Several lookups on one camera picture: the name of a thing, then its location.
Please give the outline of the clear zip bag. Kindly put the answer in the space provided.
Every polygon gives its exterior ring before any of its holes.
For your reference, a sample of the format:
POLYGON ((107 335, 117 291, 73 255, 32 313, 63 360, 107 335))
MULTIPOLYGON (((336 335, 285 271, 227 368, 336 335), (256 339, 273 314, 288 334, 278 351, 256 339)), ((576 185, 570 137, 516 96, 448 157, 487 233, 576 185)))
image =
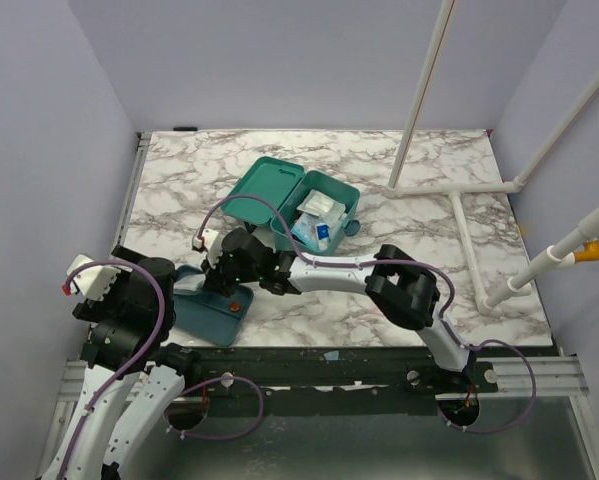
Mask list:
POLYGON ((205 275, 202 273, 186 272, 176 280, 173 293, 175 295, 192 296, 203 290, 205 275))

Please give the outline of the teal divided tray insert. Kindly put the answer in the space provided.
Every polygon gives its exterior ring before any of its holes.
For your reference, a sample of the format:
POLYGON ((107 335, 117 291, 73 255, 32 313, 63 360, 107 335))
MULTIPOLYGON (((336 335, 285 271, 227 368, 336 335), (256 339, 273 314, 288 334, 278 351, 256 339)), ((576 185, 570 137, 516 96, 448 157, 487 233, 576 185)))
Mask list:
MULTIPOLYGON (((186 272, 203 274, 194 266, 182 265, 176 270, 176 280, 186 272)), ((229 347, 236 340, 253 299, 253 291, 243 285, 230 297, 204 290, 192 296, 173 293, 175 327, 213 345, 229 347), (229 309, 232 302, 238 302, 241 309, 232 312, 229 309)))

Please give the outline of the teal medicine kit box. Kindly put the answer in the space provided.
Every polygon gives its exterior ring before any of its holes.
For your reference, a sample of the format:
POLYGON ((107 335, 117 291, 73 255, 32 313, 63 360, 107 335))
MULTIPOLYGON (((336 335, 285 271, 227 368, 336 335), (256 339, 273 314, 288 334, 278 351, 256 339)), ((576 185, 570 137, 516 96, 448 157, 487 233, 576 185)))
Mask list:
POLYGON ((332 256, 343 239, 356 235, 360 223, 356 210, 360 199, 358 189, 316 170, 306 171, 298 164, 259 158, 229 193, 230 201, 222 206, 225 214, 241 220, 248 231, 257 227, 273 232, 278 250, 290 250, 292 241, 299 248, 315 255, 332 256), (297 206, 312 189, 318 190, 346 207, 337 224, 330 229, 330 244, 324 251, 307 248, 291 233, 293 224, 303 213, 297 206))

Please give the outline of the white blue bandage roll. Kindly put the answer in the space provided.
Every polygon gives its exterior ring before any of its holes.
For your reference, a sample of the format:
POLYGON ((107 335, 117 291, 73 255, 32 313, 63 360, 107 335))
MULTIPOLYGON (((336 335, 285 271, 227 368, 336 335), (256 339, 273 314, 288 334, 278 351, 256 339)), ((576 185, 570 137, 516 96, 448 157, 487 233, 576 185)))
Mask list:
POLYGON ((330 229, 326 223, 319 223, 315 227, 318 249, 324 251, 330 244, 330 229))

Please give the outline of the white gauze pad packet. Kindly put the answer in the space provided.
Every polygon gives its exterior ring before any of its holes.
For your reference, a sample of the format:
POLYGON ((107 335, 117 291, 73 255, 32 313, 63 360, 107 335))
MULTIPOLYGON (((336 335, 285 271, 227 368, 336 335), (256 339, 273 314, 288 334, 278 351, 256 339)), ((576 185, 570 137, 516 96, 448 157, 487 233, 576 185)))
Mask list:
POLYGON ((297 210, 321 218, 327 225, 334 225, 345 214, 346 207, 328 195, 312 189, 297 206, 297 210))

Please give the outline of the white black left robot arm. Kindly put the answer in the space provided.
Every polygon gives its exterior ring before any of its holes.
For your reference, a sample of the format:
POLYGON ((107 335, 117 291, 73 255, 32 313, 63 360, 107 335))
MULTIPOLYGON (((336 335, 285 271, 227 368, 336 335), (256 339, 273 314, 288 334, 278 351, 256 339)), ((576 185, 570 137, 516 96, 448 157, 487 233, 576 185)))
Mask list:
POLYGON ((45 479, 123 479, 168 404, 193 393, 199 355, 168 340, 176 320, 172 261, 117 245, 108 261, 75 258, 67 295, 93 324, 79 399, 45 479))

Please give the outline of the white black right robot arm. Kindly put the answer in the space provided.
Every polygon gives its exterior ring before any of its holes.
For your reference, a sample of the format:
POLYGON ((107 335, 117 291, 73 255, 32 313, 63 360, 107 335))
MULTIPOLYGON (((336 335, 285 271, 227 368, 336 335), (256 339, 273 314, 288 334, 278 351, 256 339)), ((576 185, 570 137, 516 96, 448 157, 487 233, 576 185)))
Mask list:
POLYGON ((475 380, 474 355, 445 321, 455 287, 438 268, 394 245, 374 255, 325 257, 298 249, 275 251, 243 228, 222 235, 205 229, 192 240, 204 255, 203 288, 225 297, 256 283, 277 296, 313 291, 365 295, 393 325, 415 332, 439 368, 441 384, 459 392, 475 380))

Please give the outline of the yellow pipe fitting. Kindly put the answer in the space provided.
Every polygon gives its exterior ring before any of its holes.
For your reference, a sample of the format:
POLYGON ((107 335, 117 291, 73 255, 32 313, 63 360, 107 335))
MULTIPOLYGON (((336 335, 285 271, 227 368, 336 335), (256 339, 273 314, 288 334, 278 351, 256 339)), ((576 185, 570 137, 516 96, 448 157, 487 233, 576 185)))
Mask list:
POLYGON ((582 250, 574 253, 575 263, 599 261, 599 239, 582 244, 582 250))

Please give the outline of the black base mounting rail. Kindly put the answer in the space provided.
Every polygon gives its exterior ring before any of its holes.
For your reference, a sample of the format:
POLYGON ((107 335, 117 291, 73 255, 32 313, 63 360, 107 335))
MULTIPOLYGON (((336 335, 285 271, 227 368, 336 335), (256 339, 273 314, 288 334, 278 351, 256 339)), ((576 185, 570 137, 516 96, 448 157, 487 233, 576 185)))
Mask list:
POLYGON ((264 414, 434 416, 448 407, 468 416, 493 395, 524 398, 539 394, 539 374, 555 349, 529 347, 527 361, 485 349, 464 374, 445 373, 422 347, 405 348, 200 348, 170 344, 151 357, 153 367, 175 371, 187 388, 233 375, 252 386, 212 386, 210 413, 217 417, 264 414))

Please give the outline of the white PVC pipe frame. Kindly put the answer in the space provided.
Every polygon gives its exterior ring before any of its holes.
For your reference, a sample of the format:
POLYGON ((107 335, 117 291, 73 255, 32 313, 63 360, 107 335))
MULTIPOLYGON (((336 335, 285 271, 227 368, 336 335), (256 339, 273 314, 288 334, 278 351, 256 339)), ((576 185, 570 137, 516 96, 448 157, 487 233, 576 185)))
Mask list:
POLYGON ((531 282, 539 275, 574 265, 575 250, 584 243, 595 242, 599 237, 597 207, 579 222, 573 232, 544 249, 518 274, 487 290, 461 205, 464 194, 521 193, 541 163, 575 128, 585 110, 594 104, 599 95, 599 1, 568 1, 564 4, 495 127, 492 145, 503 172, 502 180, 490 183, 438 181, 432 185, 401 187, 397 181, 410 150, 414 123, 423 107, 424 95, 438 62, 453 10, 453 2, 443 2, 388 182, 388 191, 395 196, 443 195, 451 200, 475 289, 476 307, 484 315, 495 316, 501 303, 529 294, 531 282))

